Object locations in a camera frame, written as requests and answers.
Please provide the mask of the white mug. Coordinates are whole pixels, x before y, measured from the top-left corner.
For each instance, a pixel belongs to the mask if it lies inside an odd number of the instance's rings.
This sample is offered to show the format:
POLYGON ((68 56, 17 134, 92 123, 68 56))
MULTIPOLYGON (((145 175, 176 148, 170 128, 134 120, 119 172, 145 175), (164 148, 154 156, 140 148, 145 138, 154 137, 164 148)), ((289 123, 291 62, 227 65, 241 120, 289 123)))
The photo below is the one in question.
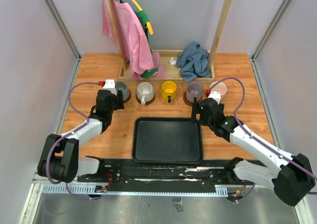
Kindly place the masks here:
POLYGON ((151 95, 155 95, 155 92, 154 92, 154 88, 153 86, 148 83, 148 82, 143 82, 143 83, 140 83, 137 87, 137 94, 138 95, 146 95, 146 94, 151 94, 151 95))

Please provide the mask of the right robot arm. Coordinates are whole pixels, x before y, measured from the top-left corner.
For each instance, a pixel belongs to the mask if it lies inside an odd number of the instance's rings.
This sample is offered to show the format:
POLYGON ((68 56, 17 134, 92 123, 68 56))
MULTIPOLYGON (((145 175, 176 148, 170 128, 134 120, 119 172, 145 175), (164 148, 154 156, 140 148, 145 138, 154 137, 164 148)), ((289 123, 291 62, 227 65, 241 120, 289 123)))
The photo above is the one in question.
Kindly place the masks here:
POLYGON ((213 98, 194 102, 191 119, 200 116, 199 123, 218 137, 231 142, 256 157, 256 165, 242 158, 234 158, 227 165, 224 178, 229 184, 250 181, 274 191, 289 206, 297 206, 316 185, 309 159, 299 153, 292 155, 255 134, 234 116, 225 116, 224 105, 213 98))

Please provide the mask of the pink mug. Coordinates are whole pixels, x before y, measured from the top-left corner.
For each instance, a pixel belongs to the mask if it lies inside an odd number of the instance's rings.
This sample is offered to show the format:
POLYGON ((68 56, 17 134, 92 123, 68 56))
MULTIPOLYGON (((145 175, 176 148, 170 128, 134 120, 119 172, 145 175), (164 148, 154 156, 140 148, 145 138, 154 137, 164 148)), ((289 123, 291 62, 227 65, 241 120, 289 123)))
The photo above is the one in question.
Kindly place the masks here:
POLYGON ((218 90, 221 94, 221 100, 227 92, 227 87, 222 82, 214 82, 210 85, 211 90, 218 90))

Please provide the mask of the woven rattan coaster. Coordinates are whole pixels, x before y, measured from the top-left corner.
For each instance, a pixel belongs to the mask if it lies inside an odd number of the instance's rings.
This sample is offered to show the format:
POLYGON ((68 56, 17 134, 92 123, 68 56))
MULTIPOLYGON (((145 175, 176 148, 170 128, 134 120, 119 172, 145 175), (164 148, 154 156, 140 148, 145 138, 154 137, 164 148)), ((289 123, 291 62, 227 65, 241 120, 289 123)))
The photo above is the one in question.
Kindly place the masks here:
POLYGON ((178 101, 178 97, 176 97, 174 100, 172 100, 171 102, 168 102, 168 101, 165 101, 163 98, 162 98, 162 96, 161 96, 161 94, 159 95, 159 100, 163 103, 163 104, 165 104, 165 105, 172 105, 172 104, 175 104, 177 101, 178 101))

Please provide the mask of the plain brown wooden coaster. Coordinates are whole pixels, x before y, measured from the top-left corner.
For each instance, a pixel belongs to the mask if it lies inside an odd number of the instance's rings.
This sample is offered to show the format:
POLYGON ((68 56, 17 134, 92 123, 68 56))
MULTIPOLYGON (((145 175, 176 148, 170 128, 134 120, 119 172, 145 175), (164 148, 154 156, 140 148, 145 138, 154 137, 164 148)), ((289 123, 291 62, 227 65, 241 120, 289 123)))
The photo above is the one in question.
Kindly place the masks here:
POLYGON ((151 94, 142 94, 142 95, 136 95, 136 100, 140 105, 149 105, 151 104, 154 100, 155 100, 155 95, 151 95, 151 94))

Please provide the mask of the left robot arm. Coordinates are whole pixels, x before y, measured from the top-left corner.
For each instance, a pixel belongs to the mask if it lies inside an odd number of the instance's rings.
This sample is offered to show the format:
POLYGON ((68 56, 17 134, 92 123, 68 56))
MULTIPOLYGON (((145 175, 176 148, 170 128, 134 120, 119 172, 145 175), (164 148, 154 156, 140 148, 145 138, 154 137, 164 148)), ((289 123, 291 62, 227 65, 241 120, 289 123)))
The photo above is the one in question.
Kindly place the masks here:
POLYGON ((48 178, 53 184, 70 183, 83 174, 89 174, 95 182, 103 181, 106 170, 100 166, 100 160, 91 157, 80 160, 79 148, 105 132, 111 125, 113 112, 123 108, 121 90, 117 94, 99 90, 96 105, 92 107, 87 120, 67 133, 50 134, 46 138, 38 164, 38 175, 48 178))

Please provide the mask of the purple mug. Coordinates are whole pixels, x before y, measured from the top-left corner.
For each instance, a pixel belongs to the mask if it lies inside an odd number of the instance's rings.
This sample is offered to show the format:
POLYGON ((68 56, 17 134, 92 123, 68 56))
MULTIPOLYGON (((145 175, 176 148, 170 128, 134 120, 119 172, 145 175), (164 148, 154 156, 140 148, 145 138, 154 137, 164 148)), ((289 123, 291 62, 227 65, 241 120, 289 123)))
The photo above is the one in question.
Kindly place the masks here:
POLYGON ((198 102, 204 92, 204 87, 200 82, 192 81, 187 85, 187 90, 186 90, 186 99, 193 103, 193 102, 198 102))

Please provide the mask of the grooved dark wooden coaster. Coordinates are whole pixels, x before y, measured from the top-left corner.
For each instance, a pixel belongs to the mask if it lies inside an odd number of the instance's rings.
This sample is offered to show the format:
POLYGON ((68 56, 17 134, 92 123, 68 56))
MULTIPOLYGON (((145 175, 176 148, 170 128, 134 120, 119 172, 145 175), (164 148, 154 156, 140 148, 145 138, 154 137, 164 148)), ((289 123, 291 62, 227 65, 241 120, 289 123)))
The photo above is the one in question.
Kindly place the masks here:
POLYGON ((198 102, 198 99, 197 99, 197 96, 196 95, 193 95, 191 93, 188 93, 188 92, 184 92, 183 94, 183 101, 186 105, 192 107, 194 103, 197 103, 198 102))

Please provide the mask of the yellow mug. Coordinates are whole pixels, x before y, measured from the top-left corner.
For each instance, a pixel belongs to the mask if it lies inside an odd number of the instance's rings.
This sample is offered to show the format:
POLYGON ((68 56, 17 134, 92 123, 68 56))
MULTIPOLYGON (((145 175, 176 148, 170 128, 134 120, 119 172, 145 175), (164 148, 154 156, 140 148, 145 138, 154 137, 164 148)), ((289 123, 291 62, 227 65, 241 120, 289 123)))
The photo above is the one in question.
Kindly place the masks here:
POLYGON ((160 86, 160 94, 165 101, 171 102, 177 97, 177 84, 172 80, 164 81, 160 86))

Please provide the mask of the grey mug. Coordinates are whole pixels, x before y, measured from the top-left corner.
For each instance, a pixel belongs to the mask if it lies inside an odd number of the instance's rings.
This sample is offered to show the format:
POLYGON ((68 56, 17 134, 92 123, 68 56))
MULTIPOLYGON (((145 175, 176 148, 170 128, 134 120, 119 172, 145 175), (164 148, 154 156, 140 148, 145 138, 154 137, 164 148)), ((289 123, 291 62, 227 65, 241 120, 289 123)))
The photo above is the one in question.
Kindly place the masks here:
POLYGON ((124 82, 118 81, 115 83, 115 88, 117 91, 122 91, 123 101, 126 101, 129 98, 130 91, 127 85, 124 82))

